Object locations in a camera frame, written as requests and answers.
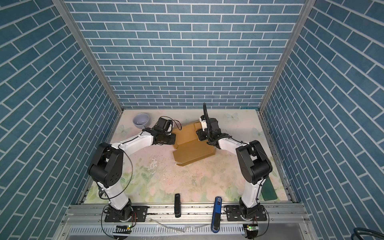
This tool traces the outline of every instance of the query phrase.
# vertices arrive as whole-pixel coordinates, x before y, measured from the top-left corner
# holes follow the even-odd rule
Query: label on blue stapler
[[[217,233],[220,230],[221,205],[222,205],[221,203],[222,203],[222,198],[216,197],[213,216],[212,216],[212,223],[211,223],[211,230],[214,233]]]

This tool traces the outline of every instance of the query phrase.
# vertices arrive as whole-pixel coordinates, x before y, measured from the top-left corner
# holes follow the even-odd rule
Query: open cardboard box
[[[181,130],[174,129],[172,131],[176,134],[173,157],[177,165],[185,166],[216,153],[216,148],[208,145],[207,140],[199,141],[196,131],[201,128],[201,123],[195,121],[185,124]]]

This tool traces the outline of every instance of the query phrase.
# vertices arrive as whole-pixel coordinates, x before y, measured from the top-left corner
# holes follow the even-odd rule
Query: table
[[[125,140],[141,132],[132,119],[139,113],[150,116],[152,127],[160,116],[169,116],[182,124],[197,121],[202,109],[145,109],[124,110],[111,143]],[[258,140],[269,159],[273,171],[269,177],[278,196],[275,201],[286,201],[275,162],[257,115],[252,109],[208,109],[210,118],[218,120],[222,132],[241,141]],[[214,156],[199,160],[184,167],[177,166],[171,145],[153,145],[143,148],[129,157],[133,163],[133,177],[125,193],[134,203],[171,203],[174,194],[180,193],[181,201],[213,202],[216,196],[224,201],[237,202],[243,193],[245,179],[241,174],[237,156],[218,149]],[[120,179],[124,188],[131,176],[131,164],[124,156],[123,174]],[[107,203],[98,197],[95,182],[86,196],[85,204]]]

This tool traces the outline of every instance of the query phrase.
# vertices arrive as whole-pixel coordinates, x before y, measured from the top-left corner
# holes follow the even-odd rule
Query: blue brick wall
[[[383,13],[317,0],[265,109],[319,239],[384,232]]]
[[[117,111],[51,0],[0,0],[0,239],[45,239]]]
[[[66,1],[125,108],[257,108],[303,2]]]

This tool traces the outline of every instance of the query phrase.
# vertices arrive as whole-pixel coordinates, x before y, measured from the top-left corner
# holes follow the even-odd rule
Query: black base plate
[[[254,219],[244,219],[239,210],[239,205],[225,205],[223,206],[225,208],[226,214],[227,214],[227,221],[228,222],[237,222],[237,221],[253,221]],[[263,206],[260,206],[260,208],[255,212],[255,217],[257,221],[266,221],[266,214],[265,209]]]
[[[145,222],[145,218],[147,217],[148,206],[132,206],[132,209],[133,212],[136,213],[136,222]],[[105,222],[122,223],[119,220],[119,217],[113,211],[111,211],[109,207],[106,210],[108,210],[108,212],[105,216]]]

